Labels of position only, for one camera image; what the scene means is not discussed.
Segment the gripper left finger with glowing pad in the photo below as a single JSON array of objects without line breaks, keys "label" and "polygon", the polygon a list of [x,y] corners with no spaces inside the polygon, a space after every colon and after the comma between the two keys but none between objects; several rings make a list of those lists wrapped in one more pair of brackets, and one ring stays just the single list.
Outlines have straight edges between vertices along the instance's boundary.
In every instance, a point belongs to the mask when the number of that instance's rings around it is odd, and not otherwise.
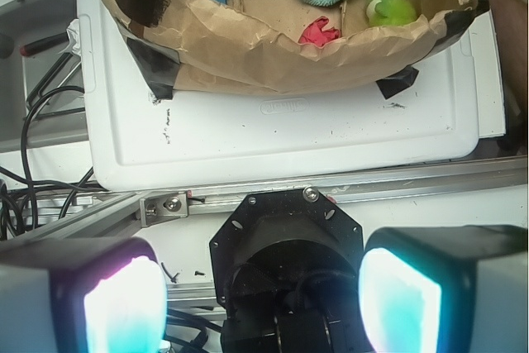
[{"label": "gripper left finger with glowing pad", "polygon": [[141,238],[1,244],[3,352],[156,352],[167,288]]}]

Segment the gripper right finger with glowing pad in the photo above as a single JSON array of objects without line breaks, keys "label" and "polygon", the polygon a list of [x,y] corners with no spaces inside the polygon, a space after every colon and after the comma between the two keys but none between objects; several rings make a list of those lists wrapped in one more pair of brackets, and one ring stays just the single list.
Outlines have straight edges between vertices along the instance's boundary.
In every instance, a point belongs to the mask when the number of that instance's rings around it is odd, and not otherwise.
[{"label": "gripper right finger with glowing pad", "polygon": [[359,272],[377,352],[526,352],[528,230],[383,227]]}]

